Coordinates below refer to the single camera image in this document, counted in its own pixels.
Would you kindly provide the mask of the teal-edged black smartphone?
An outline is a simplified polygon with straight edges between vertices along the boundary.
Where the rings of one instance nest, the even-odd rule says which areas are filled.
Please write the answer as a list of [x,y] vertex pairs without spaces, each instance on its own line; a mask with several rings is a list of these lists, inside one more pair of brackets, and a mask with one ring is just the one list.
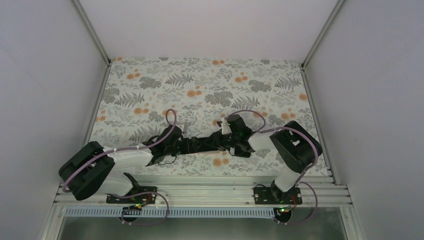
[[227,151],[223,145],[223,137],[220,132],[215,132],[208,137],[191,137],[186,140],[187,153],[206,153],[213,151]]

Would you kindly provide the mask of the pink phone case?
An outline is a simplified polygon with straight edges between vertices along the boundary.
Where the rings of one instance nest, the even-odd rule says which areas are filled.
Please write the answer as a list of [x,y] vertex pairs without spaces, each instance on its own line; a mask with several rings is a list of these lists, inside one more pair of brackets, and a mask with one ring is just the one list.
[[202,151],[202,152],[197,152],[194,153],[195,155],[222,155],[222,154],[226,154],[228,151],[227,150],[212,150],[212,151]]

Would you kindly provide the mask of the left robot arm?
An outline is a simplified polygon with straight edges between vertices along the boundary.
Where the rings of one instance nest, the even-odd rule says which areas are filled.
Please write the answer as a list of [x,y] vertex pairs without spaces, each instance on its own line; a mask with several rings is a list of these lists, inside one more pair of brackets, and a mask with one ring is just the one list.
[[131,203],[139,197],[135,181],[125,174],[127,168],[159,165],[165,157],[179,155],[177,144],[183,138],[181,126],[169,125],[161,135],[140,145],[123,148],[103,147],[91,141],[58,171],[65,192],[82,201],[94,194],[115,194]]

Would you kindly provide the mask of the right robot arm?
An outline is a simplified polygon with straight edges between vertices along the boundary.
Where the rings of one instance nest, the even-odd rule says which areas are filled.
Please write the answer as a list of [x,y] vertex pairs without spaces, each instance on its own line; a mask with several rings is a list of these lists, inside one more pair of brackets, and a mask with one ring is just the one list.
[[278,152],[284,166],[270,185],[271,198],[278,204],[289,199],[292,190],[323,153],[320,143],[295,120],[273,129],[253,131],[239,114],[232,114],[217,125],[219,148],[236,157],[249,158],[265,149]]

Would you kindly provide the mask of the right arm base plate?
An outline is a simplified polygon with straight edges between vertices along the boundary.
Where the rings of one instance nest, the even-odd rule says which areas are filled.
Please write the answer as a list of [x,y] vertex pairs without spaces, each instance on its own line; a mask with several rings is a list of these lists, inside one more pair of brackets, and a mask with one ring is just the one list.
[[256,205],[301,205],[302,194],[299,187],[293,186],[288,191],[281,191],[274,183],[270,186],[257,184],[253,188]]

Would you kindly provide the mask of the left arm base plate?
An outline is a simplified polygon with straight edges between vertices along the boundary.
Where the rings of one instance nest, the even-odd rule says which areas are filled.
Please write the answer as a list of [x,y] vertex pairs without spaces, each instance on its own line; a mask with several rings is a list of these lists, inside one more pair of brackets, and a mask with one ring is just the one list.
[[141,209],[142,207],[156,203],[156,186],[139,186],[133,187],[126,195],[117,197],[108,194],[106,197],[107,204],[123,204],[129,205],[130,209]]

